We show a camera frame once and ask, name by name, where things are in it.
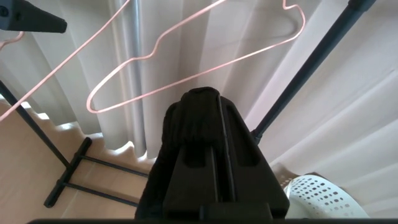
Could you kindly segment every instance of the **curtain fold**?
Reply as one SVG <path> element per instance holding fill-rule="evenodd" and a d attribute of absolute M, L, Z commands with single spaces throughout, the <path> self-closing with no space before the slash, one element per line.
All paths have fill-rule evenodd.
<path fill-rule="evenodd" d="M 65 34 L 27 33 L 0 53 L 0 79 L 20 98 L 91 37 L 123 0 L 31 0 L 68 22 Z M 152 52 L 158 36 L 214 0 L 132 0 L 92 43 L 33 94 L 29 103 L 54 124 L 77 121 L 103 133 L 106 147 L 131 141 L 157 156 L 166 109 L 186 91 L 212 86 L 254 129 L 347 1 L 289 0 L 307 25 L 297 40 L 102 114 L 85 108 L 89 92 L 121 62 Z M 398 2 L 378 0 L 354 25 L 264 133 L 270 165 L 318 172 L 348 191 L 371 217 L 396 217 L 398 193 Z M 102 109 L 293 36 L 297 10 L 282 1 L 229 0 L 167 35 L 148 60 L 129 64 L 94 97 Z M 0 31 L 0 38 L 16 32 Z"/>

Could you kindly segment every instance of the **white plastic basket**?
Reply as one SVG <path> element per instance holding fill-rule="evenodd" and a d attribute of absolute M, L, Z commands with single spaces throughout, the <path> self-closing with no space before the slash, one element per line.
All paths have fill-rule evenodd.
<path fill-rule="evenodd" d="M 319 176 L 297 177 L 284 190 L 290 201 L 286 218 L 369 218 L 344 190 Z"/>

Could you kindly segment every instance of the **wooden floor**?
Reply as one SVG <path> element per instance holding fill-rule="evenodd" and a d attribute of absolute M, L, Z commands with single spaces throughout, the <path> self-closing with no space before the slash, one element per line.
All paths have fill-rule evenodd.
<path fill-rule="evenodd" d="M 0 101 L 0 114 L 9 105 Z M 54 126 L 49 119 L 29 113 L 70 161 L 84 139 L 73 124 Z M 137 161 L 132 147 L 124 152 L 104 149 L 97 134 L 87 155 L 148 172 L 153 161 Z M 135 208 L 99 196 L 66 188 L 53 208 L 44 200 L 65 170 L 64 166 L 17 113 L 0 123 L 0 223 L 27 223 L 37 218 L 134 218 Z M 82 161 L 72 177 L 75 184 L 137 201 L 146 178 Z"/>

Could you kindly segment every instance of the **black fabric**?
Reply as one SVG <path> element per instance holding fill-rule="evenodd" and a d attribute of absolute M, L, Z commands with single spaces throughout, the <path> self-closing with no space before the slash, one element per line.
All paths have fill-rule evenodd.
<path fill-rule="evenodd" d="M 167 193 L 179 149 L 184 144 L 213 144 L 218 147 L 222 133 L 219 124 L 218 91 L 196 88 L 172 104 L 163 121 L 162 147 L 149 173 L 136 210 L 136 219 L 162 218 L 162 204 Z"/>

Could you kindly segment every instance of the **laundry basket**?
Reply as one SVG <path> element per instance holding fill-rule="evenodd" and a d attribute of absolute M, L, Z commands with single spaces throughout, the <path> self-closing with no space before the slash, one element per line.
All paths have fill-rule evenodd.
<path fill-rule="evenodd" d="M 303 175 L 285 187 L 290 201 L 286 218 L 369 218 L 344 190 L 315 175 Z"/>

